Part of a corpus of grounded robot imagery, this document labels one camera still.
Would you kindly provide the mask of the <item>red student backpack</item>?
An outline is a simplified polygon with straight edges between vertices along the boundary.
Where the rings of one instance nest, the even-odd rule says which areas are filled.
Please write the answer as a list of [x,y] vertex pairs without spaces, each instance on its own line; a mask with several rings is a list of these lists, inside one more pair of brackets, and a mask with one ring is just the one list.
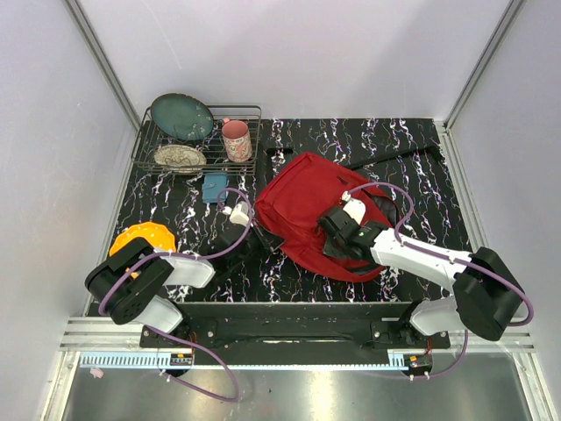
[[323,254],[326,233],[318,220],[332,207],[344,206],[348,191],[366,205],[362,225],[368,221],[394,228],[398,233],[399,211],[377,184],[362,175],[313,153],[303,153],[284,167],[259,194],[255,209],[259,223],[284,238],[281,251],[304,269],[342,282],[368,282],[384,266],[366,270],[366,261],[338,259]]

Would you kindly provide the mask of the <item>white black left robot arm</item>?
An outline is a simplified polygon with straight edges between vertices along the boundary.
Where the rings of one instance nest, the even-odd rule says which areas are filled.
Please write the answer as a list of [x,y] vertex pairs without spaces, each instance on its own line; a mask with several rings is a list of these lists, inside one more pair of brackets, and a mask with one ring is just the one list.
[[284,242],[257,223],[246,236],[242,225],[230,225],[202,250],[208,260],[178,258],[174,235],[153,222],[132,225],[115,239],[109,257],[88,274],[85,287],[116,325],[130,322],[159,329],[171,347],[182,346],[189,326],[170,300],[159,296],[165,286],[205,289],[232,277],[264,250],[274,252]]

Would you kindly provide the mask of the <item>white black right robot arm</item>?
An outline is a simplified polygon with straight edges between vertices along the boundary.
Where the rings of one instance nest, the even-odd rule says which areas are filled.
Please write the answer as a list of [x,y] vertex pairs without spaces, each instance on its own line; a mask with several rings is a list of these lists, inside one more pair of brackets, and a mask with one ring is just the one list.
[[405,346],[418,347],[441,331],[464,329],[497,341],[522,304],[522,288],[491,249],[460,252],[399,237],[394,228],[373,221],[360,225],[337,206],[324,212],[318,225],[326,233],[327,247],[345,258],[366,261],[362,269],[398,268],[450,292],[446,298],[414,303],[405,311],[397,328]]

